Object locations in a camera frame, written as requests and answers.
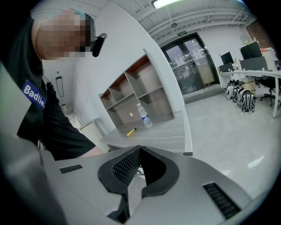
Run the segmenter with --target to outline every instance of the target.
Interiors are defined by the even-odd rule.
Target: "yellow pen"
[[[127,137],[129,137],[135,130],[136,128],[132,129],[129,133],[127,133]]]

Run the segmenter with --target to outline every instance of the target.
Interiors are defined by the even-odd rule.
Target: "plastic bottle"
[[[139,111],[139,114],[141,116],[141,119],[142,119],[145,127],[146,128],[151,127],[152,122],[148,116],[148,113],[146,112],[145,108],[140,103],[137,104],[137,110]]]

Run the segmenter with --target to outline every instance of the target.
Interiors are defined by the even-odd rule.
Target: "ceiling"
[[[34,19],[46,19],[62,9],[80,9],[95,19],[110,0],[46,0],[32,9]],[[152,0],[112,0],[130,13],[161,46],[187,33],[218,27],[244,27],[256,18],[237,0],[182,0],[156,10]],[[61,105],[72,108],[72,84],[75,76],[75,59],[44,61],[44,74],[56,90],[55,78],[62,76],[65,96]]]

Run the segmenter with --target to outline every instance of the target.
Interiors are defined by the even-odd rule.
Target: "computer monitor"
[[[262,57],[259,44],[256,41],[240,48],[240,52],[244,59]]]
[[[222,55],[221,60],[223,61],[224,65],[227,64],[227,63],[230,63],[230,62],[234,63],[230,52],[227,52],[226,54]]]

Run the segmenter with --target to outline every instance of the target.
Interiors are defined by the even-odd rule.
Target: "man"
[[[94,38],[94,21],[81,11],[68,9],[53,19],[29,17],[3,63],[14,82],[31,101],[18,136],[45,145],[55,160],[102,153],[64,116],[53,85],[42,80],[43,60],[88,51]]]

